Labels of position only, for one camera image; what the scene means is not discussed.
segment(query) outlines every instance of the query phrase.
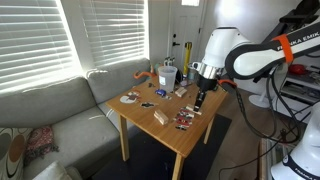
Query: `tabletop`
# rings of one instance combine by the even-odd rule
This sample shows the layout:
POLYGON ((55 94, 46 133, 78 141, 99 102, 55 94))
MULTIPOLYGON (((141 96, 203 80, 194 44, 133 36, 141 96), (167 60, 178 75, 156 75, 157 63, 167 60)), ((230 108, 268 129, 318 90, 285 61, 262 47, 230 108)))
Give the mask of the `tabletop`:
POLYGON ((172 119, 178 114, 180 108, 186 107, 188 104, 194 105, 199 88, 195 83, 187 86, 187 92, 182 98, 174 93, 167 93, 172 97, 171 100, 161 98, 155 93, 157 89, 159 89, 159 81, 158 77, 154 77, 112 98, 106 102, 106 105, 174 152, 179 153, 182 157, 187 157, 214 118, 227 92, 221 87, 216 91, 208 91, 200 109, 202 115, 195 114, 192 125, 183 131, 175 128, 178 124, 172 119), (120 99, 130 92, 139 93, 138 101, 131 104, 121 102, 120 99), (152 102, 156 105, 144 108, 141 106, 142 102, 152 102), (162 125, 154 117, 154 112, 158 109, 171 120, 168 124, 162 125))

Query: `window blinds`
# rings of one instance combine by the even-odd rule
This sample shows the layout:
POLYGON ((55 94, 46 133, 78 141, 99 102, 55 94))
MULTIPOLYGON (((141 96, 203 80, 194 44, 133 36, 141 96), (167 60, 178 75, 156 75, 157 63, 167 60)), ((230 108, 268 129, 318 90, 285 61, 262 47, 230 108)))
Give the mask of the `window blinds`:
POLYGON ((80 0, 96 67, 145 55, 145 0, 80 0))
POLYGON ((55 0, 1 0, 0 92, 79 73, 55 0))

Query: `door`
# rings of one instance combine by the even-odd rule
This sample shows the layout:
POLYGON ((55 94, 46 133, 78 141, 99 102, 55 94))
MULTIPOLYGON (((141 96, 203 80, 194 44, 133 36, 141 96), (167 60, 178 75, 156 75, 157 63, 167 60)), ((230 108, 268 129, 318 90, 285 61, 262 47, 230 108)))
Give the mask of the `door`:
POLYGON ((197 61, 198 58, 205 0, 193 1, 199 1, 198 6, 182 5, 182 0, 171 0, 170 4, 171 25, 168 54, 171 55, 171 57, 175 57, 174 66, 180 71, 183 71, 185 57, 184 46, 186 42, 192 43, 190 62, 197 61))

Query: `gray couch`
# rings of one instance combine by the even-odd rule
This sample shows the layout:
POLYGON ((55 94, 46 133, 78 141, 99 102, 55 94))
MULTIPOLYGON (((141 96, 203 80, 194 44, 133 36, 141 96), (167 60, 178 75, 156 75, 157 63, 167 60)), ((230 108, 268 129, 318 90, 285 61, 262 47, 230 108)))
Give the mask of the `gray couch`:
MULTIPOLYGON (((119 63, 89 71, 86 78, 74 77, 1 97, 0 127, 52 125, 59 146, 60 152, 25 167, 24 179, 32 179, 54 161, 90 175, 88 169, 120 146, 117 114, 105 102, 143 82, 145 78, 133 78, 137 70, 149 71, 149 60, 119 63)), ((138 132, 132 124, 128 129, 130 136, 138 132)))

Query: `wooden table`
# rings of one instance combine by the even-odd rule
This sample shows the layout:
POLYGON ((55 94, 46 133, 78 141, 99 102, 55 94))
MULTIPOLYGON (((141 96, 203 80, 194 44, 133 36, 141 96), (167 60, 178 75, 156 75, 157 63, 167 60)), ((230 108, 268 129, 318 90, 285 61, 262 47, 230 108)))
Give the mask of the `wooden table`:
POLYGON ((119 114, 123 160, 126 161, 129 159, 126 122, 126 120, 128 120, 177 153, 172 179, 179 179, 184 159, 190 154, 206 129, 204 143, 207 143, 214 116, 226 97, 227 92, 220 87, 217 91, 209 91, 201 107, 202 115, 195 114, 195 117, 192 119, 192 125, 186 131, 183 131, 175 128, 178 124, 174 121, 170 121, 164 126, 161 125, 160 122, 154 118, 154 112, 160 109, 171 120, 179 112, 180 108, 186 107, 187 104, 194 105, 199 88, 195 84, 188 86, 186 88, 188 91, 182 98, 176 96, 174 93, 169 93, 168 95, 172 97, 171 100, 163 99, 155 94, 155 90, 158 88, 158 77, 155 77, 114 97, 107 101, 106 105, 119 114), (132 104, 120 102, 120 98, 131 91, 140 93, 141 98, 139 98, 139 102, 132 104), (141 102, 153 102, 158 105, 151 108, 143 108, 141 107, 141 102))

